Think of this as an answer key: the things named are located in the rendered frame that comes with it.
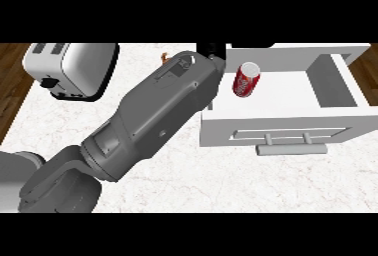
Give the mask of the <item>red soda can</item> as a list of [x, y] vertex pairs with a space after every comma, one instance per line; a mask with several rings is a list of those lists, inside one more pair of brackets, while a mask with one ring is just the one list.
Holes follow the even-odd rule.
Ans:
[[236, 71], [231, 90], [237, 97], [248, 97], [259, 80], [259, 67], [254, 62], [245, 62]]

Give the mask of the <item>white and silver toaster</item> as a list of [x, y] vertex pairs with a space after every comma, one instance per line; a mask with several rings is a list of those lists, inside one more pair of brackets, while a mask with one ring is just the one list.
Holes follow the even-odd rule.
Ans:
[[116, 43], [32, 43], [22, 66], [57, 100], [96, 101], [118, 60]]

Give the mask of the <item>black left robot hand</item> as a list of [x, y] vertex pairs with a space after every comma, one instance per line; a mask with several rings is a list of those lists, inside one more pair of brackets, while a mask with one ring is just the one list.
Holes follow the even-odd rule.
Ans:
[[[273, 46], [271, 42], [233, 42], [230, 43], [233, 48], [268, 48]], [[215, 56], [225, 59], [225, 43], [197, 43], [196, 52], [206, 58]]]

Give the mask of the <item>white open drawer box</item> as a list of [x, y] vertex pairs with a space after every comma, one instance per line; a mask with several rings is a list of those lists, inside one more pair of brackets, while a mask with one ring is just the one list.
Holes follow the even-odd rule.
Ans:
[[[227, 47], [225, 73], [209, 109], [279, 110], [367, 107], [348, 65], [369, 43], [276, 43], [270, 48]], [[231, 91], [236, 69], [245, 62], [261, 76], [246, 98]]]

